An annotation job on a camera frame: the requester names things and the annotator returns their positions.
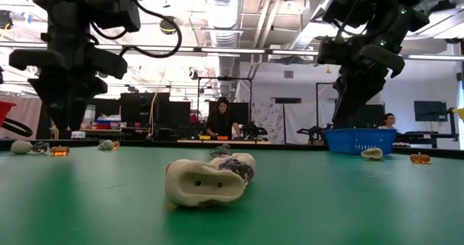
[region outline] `blue plastic basket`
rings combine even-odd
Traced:
[[[324,132],[331,151],[343,154],[361,154],[368,148],[377,147],[384,154],[392,152],[395,129],[339,129]]]

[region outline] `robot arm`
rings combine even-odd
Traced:
[[[382,90],[385,77],[398,76],[405,66],[398,55],[408,31],[429,23],[428,16],[413,7],[421,0],[333,0],[323,20],[339,27],[337,36],[325,37],[319,64],[340,65],[333,83],[339,97],[333,113],[335,124],[344,122],[359,107]],[[363,34],[344,31],[346,25],[365,26]],[[343,38],[342,33],[352,35]]]
[[[47,108],[58,129],[80,129],[88,102],[97,94],[107,92],[107,84],[96,72],[122,79],[128,63],[123,54],[134,49],[148,57],[170,57],[182,43],[179,27],[173,20],[145,9],[139,0],[33,0],[47,11],[48,30],[41,34],[46,50],[17,49],[9,56],[9,65],[19,70],[36,66],[38,78],[29,79]],[[120,54],[98,49],[98,40],[90,34],[90,27],[103,38],[118,39],[140,27],[138,9],[161,17],[177,31],[178,43],[169,53],[154,55],[136,46],[126,46]],[[104,35],[98,28],[124,27],[115,36]]]

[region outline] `dark hair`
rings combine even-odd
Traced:
[[[210,114],[210,117],[212,118],[212,122],[216,126],[218,126],[218,123],[219,123],[219,116],[222,115],[222,114],[219,113],[219,105],[222,104],[222,103],[227,105],[227,110],[225,111],[225,114],[223,114],[225,116],[225,122],[228,123],[228,121],[230,119],[229,100],[227,100],[227,98],[225,98],[224,96],[221,96],[219,99],[217,99],[216,107]]]
[[[391,116],[394,117],[394,115],[393,115],[392,113],[386,113],[386,114],[384,115],[383,120],[382,120],[382,125],[386,125],[386,122],[385,122],[385,121],[387,121],[387,120],[389,119],[389,117],[391,117]]]
[[[221,96],[217,102],[216,102],[216,109],[215,111],[219,111],[219,105],[224,103],[227,107],[229,107],[229,100],[227,100],[227,98],[225,98],[224,96]]]

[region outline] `woman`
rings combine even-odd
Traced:
[[[379,126],[378,129],[395,129],[398,133],[401,133],[393,126],[396,121],[397,118],[392,113],[388,113],[384,115],[384,125]]]
[[[232,138],[232,127],[236,132],[240,132],[239,124],[228,108],[227,98],[220,97],[217,100],[216,108],[208,116],[206,132],[212,137],[227,136]]]

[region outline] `green table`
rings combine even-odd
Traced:
[[[463,244],[462,160],[241,151],[256,158],[255,178],[221,209],[173,209],[164,198],[166,165],[209,161],[210,149],[3,151],[0,244]]]

